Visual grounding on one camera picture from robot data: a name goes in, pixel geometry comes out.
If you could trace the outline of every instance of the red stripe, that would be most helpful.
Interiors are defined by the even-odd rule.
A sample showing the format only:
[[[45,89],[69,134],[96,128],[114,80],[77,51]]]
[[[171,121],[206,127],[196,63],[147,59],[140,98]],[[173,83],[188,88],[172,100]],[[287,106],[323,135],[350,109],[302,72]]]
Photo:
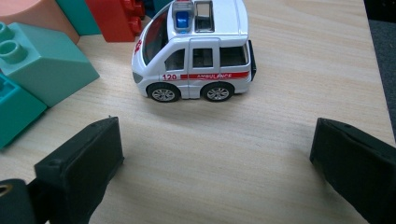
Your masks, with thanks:
[[[237,79],[248,77],[248,72],[237,72],[237,73],[214,73],[214,74],[189,74],[180,75],[183,79],[197,79],[197,80],[213,80],[213,79]]]

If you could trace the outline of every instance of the teal building block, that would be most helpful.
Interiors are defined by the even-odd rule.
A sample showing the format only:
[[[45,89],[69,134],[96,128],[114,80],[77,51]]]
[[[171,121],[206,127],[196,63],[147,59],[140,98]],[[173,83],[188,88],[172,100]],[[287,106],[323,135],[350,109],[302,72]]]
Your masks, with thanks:
[[[0,22],[0,41],[3,74],[47,106],[58,104],[99,77],[62,32]]]
[[[163,7],[165,7],[172,1],[173,0],[154,0],[155,12],[159,12],[161,9],[163,9]]]
[[[101,34],[84,0],[56,0],[56,2],[79,35]]]
[[[0,73],[0,148],[10,143],[46,108],[32,94]]]

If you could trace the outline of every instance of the car door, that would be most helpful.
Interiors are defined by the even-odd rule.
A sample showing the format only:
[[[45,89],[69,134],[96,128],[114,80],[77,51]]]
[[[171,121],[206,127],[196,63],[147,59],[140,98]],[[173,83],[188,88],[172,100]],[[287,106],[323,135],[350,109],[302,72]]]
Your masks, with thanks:
[[[204,85],[219,79],[219,39],[192,38],[189,48],[189,93],[199,98]]]
[[[164,70],[161,71],[159,80],[177,86],[180,89],[182,98],[189,98],[187,74],[187,54],[186,49],[176,49],[165,58]]]

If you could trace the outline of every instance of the gray carpet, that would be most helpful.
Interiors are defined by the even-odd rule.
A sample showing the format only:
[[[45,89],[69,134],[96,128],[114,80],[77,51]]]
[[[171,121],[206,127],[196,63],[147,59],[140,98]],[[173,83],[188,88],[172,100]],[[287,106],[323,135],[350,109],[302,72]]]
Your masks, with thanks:
[[[396,138],[396,23],[369,20],[369,24]]]

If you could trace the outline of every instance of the red building block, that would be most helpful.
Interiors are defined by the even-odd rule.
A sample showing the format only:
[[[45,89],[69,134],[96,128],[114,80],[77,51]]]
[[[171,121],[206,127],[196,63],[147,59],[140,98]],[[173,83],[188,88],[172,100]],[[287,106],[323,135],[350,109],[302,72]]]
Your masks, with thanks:
[[[85,0],[106,42],[134,41],[142,32],[142,0]]]

